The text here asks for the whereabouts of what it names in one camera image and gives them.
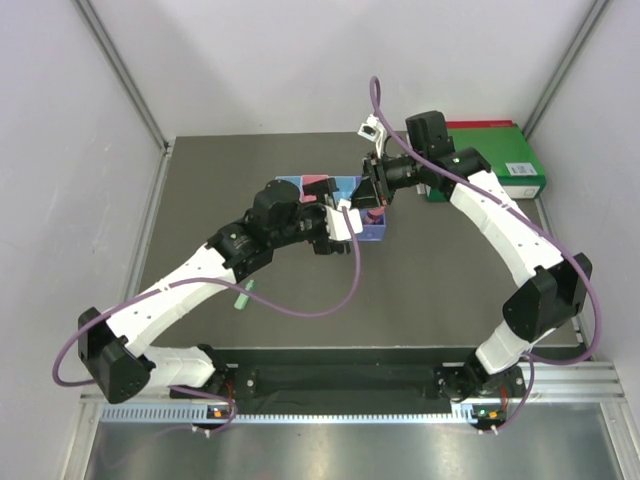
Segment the pink cap pen tube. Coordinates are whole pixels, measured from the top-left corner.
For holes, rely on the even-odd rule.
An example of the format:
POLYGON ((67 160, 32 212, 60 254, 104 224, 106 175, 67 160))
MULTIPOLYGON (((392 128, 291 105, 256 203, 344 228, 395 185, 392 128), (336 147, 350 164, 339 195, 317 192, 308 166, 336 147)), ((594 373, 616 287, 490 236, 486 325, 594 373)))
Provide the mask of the pink cap pen tube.
POLYGON ((365 225, 383 225, 384 224, 384 209, 368 209, 363 217, 363 223, 365 225))

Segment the pink drawer box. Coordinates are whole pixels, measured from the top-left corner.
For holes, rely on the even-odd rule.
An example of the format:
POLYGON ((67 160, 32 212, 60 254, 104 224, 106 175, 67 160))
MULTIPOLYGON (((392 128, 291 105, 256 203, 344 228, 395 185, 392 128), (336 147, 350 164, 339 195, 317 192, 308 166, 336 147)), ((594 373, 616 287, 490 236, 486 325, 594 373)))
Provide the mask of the pink drawer box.
POLYGON ((301 176, 301 197, 300 200, 302 203, 316 202, 317 195, 314 193, 306 193, 305 187, 321 180, 327 180, 329 178, 328 175, 302 175, 301 176))

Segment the sky blue drawer box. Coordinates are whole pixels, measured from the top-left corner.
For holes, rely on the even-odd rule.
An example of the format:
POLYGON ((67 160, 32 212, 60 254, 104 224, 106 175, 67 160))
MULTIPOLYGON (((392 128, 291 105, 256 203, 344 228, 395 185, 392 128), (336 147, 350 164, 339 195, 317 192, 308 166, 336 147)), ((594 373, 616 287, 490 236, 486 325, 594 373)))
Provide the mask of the sky blue drawer box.
POLYGON ((341 200, 351 200, 354 190, 360 183, 359 176, 334 176, 337 190, 332 193, 335 204, 341 200))

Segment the light blue drawer box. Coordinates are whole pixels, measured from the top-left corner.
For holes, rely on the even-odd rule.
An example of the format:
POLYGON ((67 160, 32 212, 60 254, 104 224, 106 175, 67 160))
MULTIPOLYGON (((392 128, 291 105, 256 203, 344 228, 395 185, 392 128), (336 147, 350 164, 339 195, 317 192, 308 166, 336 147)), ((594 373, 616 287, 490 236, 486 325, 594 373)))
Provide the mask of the light blue drawer box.
POLYGON ((302 200, 303 198, 303 187, 302 187, 302 177, 301 176, 276 176, 276 180, 286 181, 296 186, 298 189, 298 199, 302 200))

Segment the purple drawer box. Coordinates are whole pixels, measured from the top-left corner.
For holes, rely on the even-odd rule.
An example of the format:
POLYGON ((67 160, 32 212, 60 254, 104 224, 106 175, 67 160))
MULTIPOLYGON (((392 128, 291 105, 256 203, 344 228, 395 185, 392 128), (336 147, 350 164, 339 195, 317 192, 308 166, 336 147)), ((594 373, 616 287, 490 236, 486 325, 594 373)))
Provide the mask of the purple drawer box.
POLYGON ((363 242, 380 242, 384 239, 386 233, 386 216, 384 214, 384 224, 383 225, 365 225, 363 223, 363 217, 365 212, 368 209, 360 210, 360 217, 362 220, 363 230, 357 234, 358 240, 363 242))

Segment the green ring binder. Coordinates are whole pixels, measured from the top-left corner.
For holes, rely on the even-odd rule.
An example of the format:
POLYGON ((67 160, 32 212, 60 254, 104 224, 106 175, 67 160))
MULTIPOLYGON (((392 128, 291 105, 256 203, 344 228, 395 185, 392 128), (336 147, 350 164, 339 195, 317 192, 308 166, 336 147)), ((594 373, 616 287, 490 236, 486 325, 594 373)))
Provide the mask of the green ring binder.
POLYGON ((542 177, 525 177, 511 180, 498 177, 498 180, 505 192, 514 200, 538 198, 547 184, 545 171, 542 177))

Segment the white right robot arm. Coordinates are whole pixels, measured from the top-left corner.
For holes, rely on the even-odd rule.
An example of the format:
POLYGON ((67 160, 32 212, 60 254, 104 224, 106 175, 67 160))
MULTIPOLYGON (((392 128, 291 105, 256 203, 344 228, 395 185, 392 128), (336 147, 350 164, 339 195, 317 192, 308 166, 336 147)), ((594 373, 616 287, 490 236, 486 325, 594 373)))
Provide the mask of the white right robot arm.
POLYGON ((502 307, 501 323, 461 372, 443 382, 457 401, 487 396, 523 354, 582 311, 592 264, 583 254, 564 259, 530 227, 489 161, 474 147, 455 147, 442 113, 414 115, 406 126, 410 150, 396 157, 385 151, 390 134, 378 117, 370 115, 360 126, 359 135, 375 150, 363 161, 351 202, 360 209, 386 207, 399 189, 429 186, 462 212, 504 261, 517 290, 502 307))

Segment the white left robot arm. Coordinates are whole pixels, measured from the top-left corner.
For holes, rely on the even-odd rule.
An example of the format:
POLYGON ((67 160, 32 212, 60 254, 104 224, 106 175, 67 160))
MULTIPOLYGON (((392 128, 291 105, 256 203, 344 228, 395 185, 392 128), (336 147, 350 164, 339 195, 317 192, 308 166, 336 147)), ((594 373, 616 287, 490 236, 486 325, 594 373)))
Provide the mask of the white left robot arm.
POLYGON ((216 396, 227 366, 213 348, 156 347, 154 341, 201 303, 271 263, 276 250, 307 242, 315 254, 345 253, 362 233, 361 213, 387 205, 389 196, 362 178, 347 198, 335 199, 333 178, 303 186, 270 181, 244 215, 210 237, 195 253, 138 296, 78 319, 78 357, 111 404, 146 389, 177 387, 216 396))

